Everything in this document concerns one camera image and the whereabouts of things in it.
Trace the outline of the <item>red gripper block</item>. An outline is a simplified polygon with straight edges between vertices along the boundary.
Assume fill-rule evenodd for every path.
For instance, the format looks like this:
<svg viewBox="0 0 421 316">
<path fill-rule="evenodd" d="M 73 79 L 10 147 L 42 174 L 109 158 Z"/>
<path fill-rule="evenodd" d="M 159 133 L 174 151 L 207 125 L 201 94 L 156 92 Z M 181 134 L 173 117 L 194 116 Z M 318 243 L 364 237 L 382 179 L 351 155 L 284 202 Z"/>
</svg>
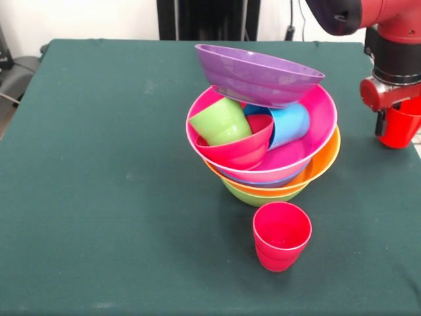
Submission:
<svg viewBox="0 0 421 316">
<path fill-rule="evenodd" d="M 377 112 L 375 136 L 383 136 L 385 130 L 385 109 L 402 101 L 420 96 L 420 83 L 406 86 L 385 84 L 375 77 L 367 77 L 360 82 L 362 101 Z"/>
</svg>

